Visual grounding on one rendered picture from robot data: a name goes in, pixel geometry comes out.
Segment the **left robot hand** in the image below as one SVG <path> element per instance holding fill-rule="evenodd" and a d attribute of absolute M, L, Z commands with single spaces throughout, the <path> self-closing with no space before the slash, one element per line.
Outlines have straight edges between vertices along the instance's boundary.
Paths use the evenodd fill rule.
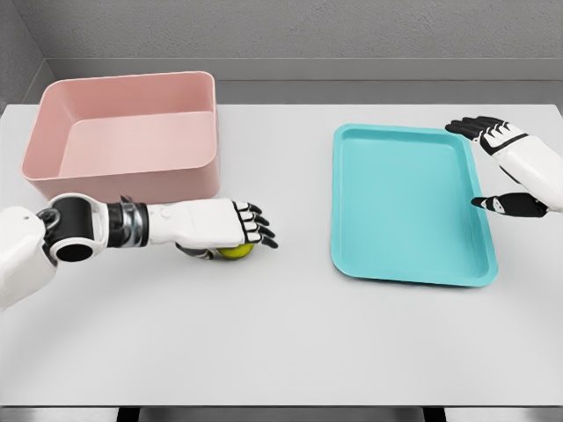
<path fill-rule="evenodd" d="M 224 258 L 218 248 L 262 244 L 277 249 L 275 233 L 262 210 L 244 201 L 229 199 L 188 201 L 190 222 L 175 240 L 175 246 L 193 258 Z"/>

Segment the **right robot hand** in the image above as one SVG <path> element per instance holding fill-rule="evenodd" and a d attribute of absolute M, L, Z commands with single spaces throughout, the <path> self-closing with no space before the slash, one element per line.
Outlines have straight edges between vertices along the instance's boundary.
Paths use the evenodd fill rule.
<path fill-rule="evenodd" d="M 445 130 L 477 143 L 501 170 L 526 189 L 475 197 L 474 207 L 499 215 L 542 218 L 553 212 L 563 214 L 563 156 L 540 138 L 515 125 L 487 116 L 453 120 Z"/>

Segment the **yellow-green tennis ball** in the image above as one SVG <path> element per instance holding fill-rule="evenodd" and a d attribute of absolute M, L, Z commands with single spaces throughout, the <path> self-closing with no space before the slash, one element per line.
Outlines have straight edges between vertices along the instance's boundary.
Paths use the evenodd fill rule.
<path fill-rule="evenodd" d="M 240 244 L 236 247 L 218 248 L 217 252 L 227 259 L 241 259 L 246 257 L 252 252 L 254 244 Z"/>

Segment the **blue rectangular tray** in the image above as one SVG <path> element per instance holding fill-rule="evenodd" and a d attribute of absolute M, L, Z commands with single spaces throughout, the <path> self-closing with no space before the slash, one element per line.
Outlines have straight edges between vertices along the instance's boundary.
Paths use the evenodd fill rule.
<path fill-rule="evenodd" d="M 469 142 L 346 124 L 333 136 L 331 258 L 357 279 L 485 287 L 498 274 Z"/>

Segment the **pink rectangular basket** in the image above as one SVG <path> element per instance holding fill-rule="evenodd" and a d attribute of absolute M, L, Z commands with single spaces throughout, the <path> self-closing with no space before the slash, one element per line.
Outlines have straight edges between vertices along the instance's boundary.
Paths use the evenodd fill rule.
<path fill-rule="evenodd" d="M 207 199 L 220 189 L 216 81 L 204 71 L 65 79 L 40 99 L 21 163 L 45 198 Z"/>

